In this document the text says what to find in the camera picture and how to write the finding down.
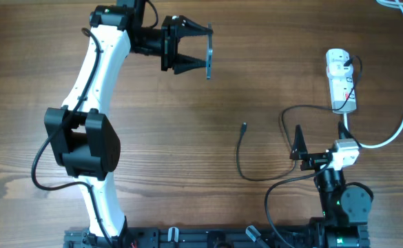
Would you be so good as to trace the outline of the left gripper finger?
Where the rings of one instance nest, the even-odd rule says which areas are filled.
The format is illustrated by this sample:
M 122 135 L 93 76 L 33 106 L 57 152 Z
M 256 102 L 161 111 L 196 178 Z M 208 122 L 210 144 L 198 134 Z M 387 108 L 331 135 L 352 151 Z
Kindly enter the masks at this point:
M 194 21 L 183 17 L 182 37 L 208 36 L 211 34 L 213 34 L 213 30 L 211 28 L 201 26 Z
M 204 68 L 206 66 L 206 61 L 202 59 L 197 59 L 192 56 L 186 56 L 183 54 L 178 54 L 174 59 L 172 69 L 174 74 L 182 74 L 189 70 Z

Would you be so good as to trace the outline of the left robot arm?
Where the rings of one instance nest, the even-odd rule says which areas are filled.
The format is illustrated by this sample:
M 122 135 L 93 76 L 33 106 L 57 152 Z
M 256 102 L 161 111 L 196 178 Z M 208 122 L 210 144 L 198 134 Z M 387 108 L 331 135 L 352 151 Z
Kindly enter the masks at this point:
M 45 146 L 83 192 L 90 217 L 86 243 L 93 247 L 126 247 L 130 241 L 114 183 L 121 142 L 107 117 L 124 60 L 136 53 L 157 56 L 161 70 L 175 74 L 211 70 L 212 47 L 205 59 L 178 52 L 183 37 L 211 37 L 210 25 L 179 15 L 146 27 L 145 6 L 145 1 L 118 1 L 95 8 L 83 30 L 90 41 L 74 87 L 61 106 L 48 109 L 44 117 Z

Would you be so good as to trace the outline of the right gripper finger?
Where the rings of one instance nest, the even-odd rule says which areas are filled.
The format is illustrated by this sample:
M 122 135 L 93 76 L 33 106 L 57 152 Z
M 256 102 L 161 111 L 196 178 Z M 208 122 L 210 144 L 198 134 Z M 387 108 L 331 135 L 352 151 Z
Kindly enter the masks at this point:
M 291 146 L 290 159 L 293 161 L 306 160 L 308 156 L 307 146 L 304 141 L 304 135 L 300 125 L 296 125 L 295 137 Z
M 338 123 L 338 136 L 339 139 L 348 139 L 348 138 L 353 138 L 349 130 L 345 127 L 345 124 L 340 121 Z

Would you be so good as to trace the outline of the white power strip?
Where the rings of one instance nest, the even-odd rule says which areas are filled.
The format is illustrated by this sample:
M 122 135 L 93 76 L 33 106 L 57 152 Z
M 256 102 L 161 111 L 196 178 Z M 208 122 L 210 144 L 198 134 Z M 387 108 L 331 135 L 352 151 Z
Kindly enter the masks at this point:
M 345 65 L 352 65 L 349 53 L 340 48 L 330 49 L 326 53 L 327 65 L 334 61 L 344 61 Z M 329 79 L 329 92 L 333 113 L 348 114 L 356 110 L 357 105 L 353 86 L 353 75 Z

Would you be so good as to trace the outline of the smartphone with cyan screen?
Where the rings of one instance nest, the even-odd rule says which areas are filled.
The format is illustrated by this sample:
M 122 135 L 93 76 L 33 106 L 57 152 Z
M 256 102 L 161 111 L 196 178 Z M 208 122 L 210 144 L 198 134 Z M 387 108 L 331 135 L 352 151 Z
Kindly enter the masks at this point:
M 213 57 L 213 42 L 212 35 L 207 36 L 207 53 L 206 53 L 206 79 L 211 79 L 212 57 Z

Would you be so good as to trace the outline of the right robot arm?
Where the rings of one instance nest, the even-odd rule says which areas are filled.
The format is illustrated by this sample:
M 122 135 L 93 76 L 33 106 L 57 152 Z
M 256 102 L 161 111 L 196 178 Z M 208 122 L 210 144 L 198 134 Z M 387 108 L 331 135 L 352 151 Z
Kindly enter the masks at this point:
M 309 221 L 311 247 L 369 247 L 367 223 L 374 195 L 359 182 L 348 183 L 343 169 L 355 164 L 360 144 L 343 123 L 338 124 L 339 139 L 321 153 L 310 153 L 302 128 L 297 125 L 290 159 L 300 161 L 300 169 L 315 172 L 313 181 L 318 189 L 321 218 Z

